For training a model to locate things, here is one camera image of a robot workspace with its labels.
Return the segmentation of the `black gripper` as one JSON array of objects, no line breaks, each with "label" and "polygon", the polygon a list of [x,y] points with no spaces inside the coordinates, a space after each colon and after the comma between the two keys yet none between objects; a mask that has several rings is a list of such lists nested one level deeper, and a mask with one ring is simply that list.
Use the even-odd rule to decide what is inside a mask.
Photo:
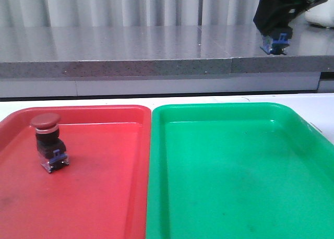
[{"label": "black gripper", "polygon": [[263,36],[293,34],[289,23],[300,14],[328,0],[259,0],[253,22]]}]

